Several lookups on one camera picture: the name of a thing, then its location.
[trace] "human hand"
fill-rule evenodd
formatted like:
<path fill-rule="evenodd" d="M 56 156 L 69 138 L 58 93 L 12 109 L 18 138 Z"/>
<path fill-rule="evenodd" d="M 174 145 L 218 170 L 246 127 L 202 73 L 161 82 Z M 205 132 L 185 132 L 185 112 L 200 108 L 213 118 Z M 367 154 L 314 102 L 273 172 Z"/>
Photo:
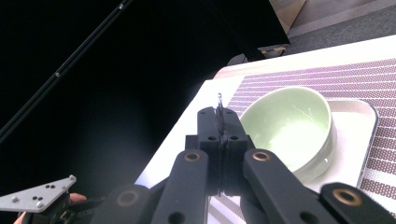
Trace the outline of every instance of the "human hand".
<path fill-rule="evenodd" d="M 70 203 L 78 203 L 78 202 L 82 202 L 85 200 L 87 200 L 87 197 L 85 197 L 84 195 L 77 194 L 77 193 L 70 193 L 70 199 L 69 199 Z M 14 224 L 22 224 L 23 217 L 25 214 L 26 214 L 25 212 L 22 213 L 22 215 L 20 215 L 18 217 L 18 219 L 15 220 Z"/>

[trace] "screw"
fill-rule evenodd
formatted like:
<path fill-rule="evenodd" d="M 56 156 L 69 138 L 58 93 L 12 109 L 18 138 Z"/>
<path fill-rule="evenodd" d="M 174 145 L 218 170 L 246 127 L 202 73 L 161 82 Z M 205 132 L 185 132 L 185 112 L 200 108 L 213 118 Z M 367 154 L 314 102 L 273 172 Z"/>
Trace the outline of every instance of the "screw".
<path fill-rule="evenodd" d="M 42 208 L 44 206 L 44 204 L 42 202 L 38 202 L 35 206 L 37 208 Z"/>

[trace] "light green bowl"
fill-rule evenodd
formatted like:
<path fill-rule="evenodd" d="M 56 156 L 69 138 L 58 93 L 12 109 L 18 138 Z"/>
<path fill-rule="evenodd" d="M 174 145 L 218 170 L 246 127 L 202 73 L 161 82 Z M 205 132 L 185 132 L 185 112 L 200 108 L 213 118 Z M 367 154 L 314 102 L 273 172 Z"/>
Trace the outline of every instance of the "light green bowl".
<path fill-rule="evenodd" d="M 256 148 L 274 152 L 302 182 L 323 174 L 333 158 L 336 131 L 324 97 L 305 87 L 272 91 L 241 117 Z"/>

